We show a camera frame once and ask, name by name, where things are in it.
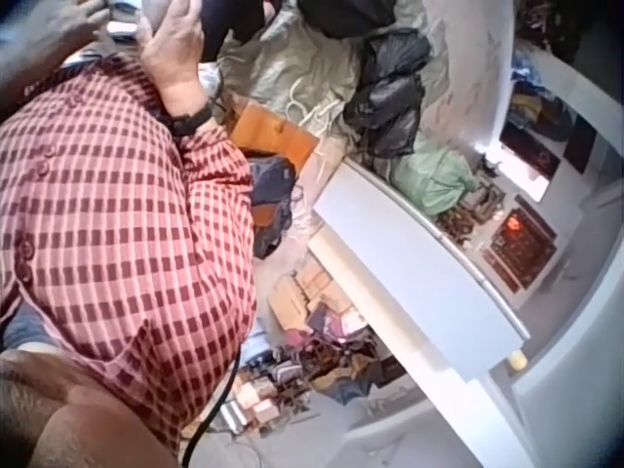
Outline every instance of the window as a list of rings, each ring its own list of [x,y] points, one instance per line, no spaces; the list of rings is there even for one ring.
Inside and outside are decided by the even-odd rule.
[[[486,158],[498,170],[518,185],[535,202],[541,202],[550,180],[523,161],[500,141],[487,151]]]

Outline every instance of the checkered shirt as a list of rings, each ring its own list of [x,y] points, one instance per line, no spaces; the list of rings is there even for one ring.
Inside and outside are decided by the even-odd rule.
[[[21,300],[176,451],[254,321],[251,175],[175,143],[140,65],[59,72],[0,126],[0,325]]]

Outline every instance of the black cable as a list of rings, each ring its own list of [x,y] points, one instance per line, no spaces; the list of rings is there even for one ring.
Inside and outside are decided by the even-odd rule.
[[[232,390],[232,386],[234,385],[234,379],[236,378],[236,374],[238,373],[238,368],[240,367],[240,365],[241,365],[241,350],[239,349],[236,355],[236,359],[234,359],[232,372],[230,373],[230,376],[227,379],[227,383],[225,384],[225,388],[223,388],[223,391],[218,396],[216,403],[214,403],[214,406],[211,409],[211,411],[208,413],[208,416],[206,416],[206,419],[202,421],[202,423],[199,425],[199,427],[195,431],[195,434],[193,434],[193,437],[191,437],[191,440],[188,441],[188,446],[186,446],[186,450],[184,451],[184,456],[182,457],[182,468],[189,468],[190,463],[191,463],[191,456],[193,456],[193,451],[195,451],[195,448],[197,447],[197,444],[199,443],[200,439],[202,438],[204,433],[208,430],[211,423],[215,420],[216,415],[218,414],[218,411],[221,408],[221,405],[225,403],[225,399],[230,394],[230,391]]]

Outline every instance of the green plastic bag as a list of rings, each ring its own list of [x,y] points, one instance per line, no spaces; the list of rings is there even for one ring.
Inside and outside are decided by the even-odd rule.
[[[479,187],[461,153],[424,137],[416,140],[414,154],[397,162],[390,183],[430,217],[450,210]]]

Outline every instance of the black watch strap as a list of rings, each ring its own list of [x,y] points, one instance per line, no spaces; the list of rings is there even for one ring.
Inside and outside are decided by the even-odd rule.
[[[171,120],[171,130],[174,137],[189,137],[197,132],[202,125],[213,117],[213,103],[209,100],[194,115],[182,115]]]

